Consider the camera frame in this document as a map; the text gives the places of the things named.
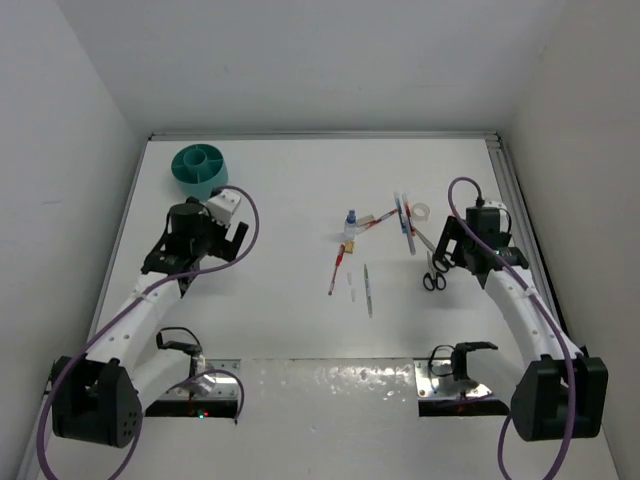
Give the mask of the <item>small black handled scissors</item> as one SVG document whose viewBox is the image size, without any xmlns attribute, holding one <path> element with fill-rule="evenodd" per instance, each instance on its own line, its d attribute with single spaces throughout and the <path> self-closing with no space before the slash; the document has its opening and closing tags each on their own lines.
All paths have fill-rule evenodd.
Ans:
<svg viewBox="0 0 640 480">
<path fill-rule="evenodd" d="M 447 282 L 442 272 L 436 269 L 432 254 L 430 252 L 427 253 L 427 272 L 423 276 L 423 287 L 429 291 L 443 291 Z"/>
</svg>

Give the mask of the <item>green pen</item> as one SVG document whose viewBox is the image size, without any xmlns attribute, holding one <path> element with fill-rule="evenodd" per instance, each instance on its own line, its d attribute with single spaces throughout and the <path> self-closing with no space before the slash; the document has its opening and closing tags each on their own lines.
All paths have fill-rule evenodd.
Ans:
<svg viewBox="0 0 640 480">
<path fill-rule="evenodd" d="M 373 318 L 373 305 L 372 305 L 372 295 L 371 295 L 371 284 L 370 277 L 367 264 L 363 265 L 363 276 L 364 276 L 364 286 L 365 286 L 365 298 L 367 305 L 367 313 L 369 318 Z"/>
</svg>

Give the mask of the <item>orange red pen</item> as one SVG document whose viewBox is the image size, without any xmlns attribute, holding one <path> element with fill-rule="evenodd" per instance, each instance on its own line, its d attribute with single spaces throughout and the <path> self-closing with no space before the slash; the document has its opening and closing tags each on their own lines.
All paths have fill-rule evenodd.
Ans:
<svg viewBox="0 0 640 480">
<path fill-rule="evenodd" d="M 411 221 L 411 208 L 410 208 L 410 205 L 409 205 L 409 200 L 408 200 L 407 194 L 403 192 L 401 194 L 401 199 L 402 199 L 403 208 L 404 208 L 404 214 L 405 214 L 405 217 L 407 219 L 407 223 L 410 223 L 410 221 Z"/>
</svg>

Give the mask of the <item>blue pen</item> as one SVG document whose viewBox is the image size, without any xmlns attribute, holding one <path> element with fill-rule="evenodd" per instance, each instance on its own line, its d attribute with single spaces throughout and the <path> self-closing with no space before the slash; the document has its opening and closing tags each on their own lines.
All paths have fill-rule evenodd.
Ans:
<svg viewBox="0 0 640 480">
<path fill-rule="evenodd" d="M 405 220 L 403 217 L 403 207 L 402 207 L 402 203 L 401 203 L 401 199 L 400 199 L 400 195 L 398 191 L 394 191 L 393 192 L 393 198 L 394 198 L 394 203 L 395 203 L 395 207 L 396 207 L 396 211 L 397 211 L 397 215 L 399 218 L 399 223 L 401 226 L 401 231 L 403 234 L 407 233 L 406 230 L 406 224 L 405 224 Z"/>
</svg>

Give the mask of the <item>large black handled scissors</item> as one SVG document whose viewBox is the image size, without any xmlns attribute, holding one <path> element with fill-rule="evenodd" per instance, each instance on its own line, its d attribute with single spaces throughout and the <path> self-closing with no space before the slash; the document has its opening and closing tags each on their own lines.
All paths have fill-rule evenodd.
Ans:
<svg viewBox="0 0 640 480">
<path fill-rule="evenodd" d="M 432 263 L 434 265 L 434 268 L 437 271 L 439 271 L 441 273 L 447 273 L 452 268 L 454 268 L 453 263 L 447 257 L 447 253 L 445 253 L 442 256 L 437 256 L 436 255 L 436 246 L 423 233 L 421 233 L 416 227 L 413 228 L 413 232 L 416 234 L 417 238 L 426 246 L 426 248 L 430 252 Z"/>
</svg>

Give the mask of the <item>red pen with clear cap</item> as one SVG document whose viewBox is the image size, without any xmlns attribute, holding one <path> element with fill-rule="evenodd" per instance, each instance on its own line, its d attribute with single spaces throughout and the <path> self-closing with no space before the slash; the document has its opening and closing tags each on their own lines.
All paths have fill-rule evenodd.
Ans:
<svg viewBox="0 0 640 480">
<path fill-rule="evenodd" d="M 360 230 L 361 230 L 362 232 L 363 232 L 363 231 L 366 231 L 366 230 L 368 230 L 368 229 L 370 229 L 370 228 L 374 227 L 375 225 L 377 225 L 377 224 L 379 224 L 379 223 L 383 222 L 384 220 L 386 220 L 386 219 L 388 219 L 388 218 L 392 217 L 393 215 L 395 215 L 395 214 L 397 214 L 397 213 L 398 213 L 398 209 L 397 209 L 397 208 L 396 208 L 396 209 L 393 209 L 393 210 L 391 210 L 391 211 L 389 211 L 389 212 L 387 212 L 387 213 L 383 214 L 383 215 L 382 215 L 382 216 L 380 216 L 379 218 L 376 218 L 376 219 L 372 220 L 371 222 L 367 223 L 366 225 L 364 225 L 363 227 L 361 227 L 361 229 L 360 229 Z"/>
</svg>

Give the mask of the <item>teal round divided container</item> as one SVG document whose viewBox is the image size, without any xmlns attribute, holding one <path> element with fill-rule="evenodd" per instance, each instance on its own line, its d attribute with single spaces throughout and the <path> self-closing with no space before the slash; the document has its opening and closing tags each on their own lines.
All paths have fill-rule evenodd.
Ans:
<svg viewBox="0 0 640 480">
<path fill-rule="evenodd" d="M 181 149 L 171 162 L 171 173 L 186 196 L 206 201 L 228 183 L 228 170 L 220 150 L 209 144 Z"/>
</svg>

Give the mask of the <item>blue cap glue bottle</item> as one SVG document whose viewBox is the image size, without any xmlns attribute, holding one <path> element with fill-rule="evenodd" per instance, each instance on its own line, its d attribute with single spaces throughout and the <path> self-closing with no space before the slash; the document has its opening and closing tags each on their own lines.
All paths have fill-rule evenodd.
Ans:
<svg viewBox="0 0 640 480">
<path fill-rule="evenodd" d="M 351 209 L 348 211 L 344 222 L 344 237 L 346 241 L 353 241 L 357 235 L 358 226 L 357 226 L 357 216 L 356 212 Z"/>
</svg>

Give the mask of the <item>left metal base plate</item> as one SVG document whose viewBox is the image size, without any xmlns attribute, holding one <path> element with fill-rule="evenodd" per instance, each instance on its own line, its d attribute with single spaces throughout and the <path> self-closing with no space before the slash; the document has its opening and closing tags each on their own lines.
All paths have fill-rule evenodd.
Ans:
<svg viewBox="0 0 640 480">
<path fill-rule="evenodd" d="M 206 358 L 195 367 L 196 373 L 204 372 L 203 376 L 190 381 L 183 387 L 165 392 L 160 400 L 238 400 L 240 398 L 239 384 L 230 374 L 239 377 L 240 370 L 240 359 Z"/>
</svg>

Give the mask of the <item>white eraser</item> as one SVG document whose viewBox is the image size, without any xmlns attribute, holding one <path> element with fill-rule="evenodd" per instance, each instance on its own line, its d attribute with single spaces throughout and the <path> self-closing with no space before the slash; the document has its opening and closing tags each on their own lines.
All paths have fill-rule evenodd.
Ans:
<svg viewBox="0 0 640 480">
<path fill-rule="evenodd" d="M 358 218 L 356 220 L 356 226 L 358 228 L 367 228 L 371 224 L 376 222 L 376 218 L 373 215 L 368 215 L 366 217 Z"/>
</svg>

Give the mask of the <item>metal base plate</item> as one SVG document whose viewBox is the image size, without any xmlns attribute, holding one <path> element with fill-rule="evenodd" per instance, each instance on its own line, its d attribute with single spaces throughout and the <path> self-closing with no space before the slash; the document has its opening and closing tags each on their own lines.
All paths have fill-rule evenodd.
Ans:
<svg viewBox="0 0 640 480">
<path fill-rule="evenodd" d="M 204 372 L 203 376 L 190 381 L 183 387 L 165 392 L 160 400 L 238 400 L 240 398 L 239 384 L 230 374 L 239 377 L 240 370 L 240 359 L 206 358 L 195 367 L 196 373 Z"/>
<path fill-rule="evenodd" d="M 415 359 L 414 377 L 416 393 L 422 401 L 495 400 L 491 390 L 484 384 L 472 380 L 454 380 L 449 359 Z"/>
</svg>

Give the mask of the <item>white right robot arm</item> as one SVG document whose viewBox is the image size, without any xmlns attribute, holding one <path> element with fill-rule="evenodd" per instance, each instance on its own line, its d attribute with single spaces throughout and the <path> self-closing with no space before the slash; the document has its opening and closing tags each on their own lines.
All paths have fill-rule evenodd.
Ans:
<svg viewBox="0 0 640 480">
<path fill-rule="evenodd" d="M 573 437 L 593 438 L 601 428 L 608 370 L 556 325 L 526 257 L 510 241 L 496 207 L 469 207 L 465 220 L 446 220 L 435 260 L 448 260 L 478 280 L 500 310 L 523 362 L 513 364 L 489 341 L 461 342 L 451 354 L 452 376 L 486 385 L 508 406 L 525 441 L 559 440 L 569 420 Z"/>
</svg>

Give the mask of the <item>clear tape roll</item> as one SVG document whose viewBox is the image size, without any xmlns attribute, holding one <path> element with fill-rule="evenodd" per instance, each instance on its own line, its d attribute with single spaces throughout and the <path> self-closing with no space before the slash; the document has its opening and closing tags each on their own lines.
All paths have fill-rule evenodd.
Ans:
<svg viewBox="0 0 640 480">
<path fill-rule="evenodd" d="M 427 221 L 430 217 L 430 208 L 425 203 L 415 203 L 411 206 L 411 215 L 415 221 Z"/>
</svg>

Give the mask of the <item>red gel pen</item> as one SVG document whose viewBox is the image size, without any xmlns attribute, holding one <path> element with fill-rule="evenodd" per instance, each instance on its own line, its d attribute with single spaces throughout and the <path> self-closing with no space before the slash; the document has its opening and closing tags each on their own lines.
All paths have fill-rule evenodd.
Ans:
<svg viewBox="0 0 640 480">
<path fill-rule="evenodd" d="M 328 290 L 329 296 L 332 296 L 333 291 L 335 289 L 336 277 L 337 277 L 339 266 L 341 265 L 341 262 L 343 260 L 344 253 L 345 253 L 345 244 L 342 243 L 339 246 L 339 250 L 338 250 L 334 267 L 333 267 L 333 272 L 332 272 L 331 281 L 330 281 L 329 290 Z"/>
</svg>

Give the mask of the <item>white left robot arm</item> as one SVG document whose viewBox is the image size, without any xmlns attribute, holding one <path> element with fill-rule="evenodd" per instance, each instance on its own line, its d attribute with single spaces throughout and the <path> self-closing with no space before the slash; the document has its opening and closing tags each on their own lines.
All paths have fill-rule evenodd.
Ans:
<svg viewBox="0 0 640 480">
<path fill-rule="evenodd" d="M 204 258 L 230 265 L 244 255 L 248 225 L 227 235 L 240 202 L 237 191 L 223 189 L 205 202 L 190 197 L 169 209 L 116 324 L 103 328 L 77 361 L 63 356 L 52 368 L 56 436 L 123 448 L 155 401 L 175 387 L 193 390 L 193 376 L 206 365 L 202 347 L 163 340 L 160 325 Z"/>
</svg>

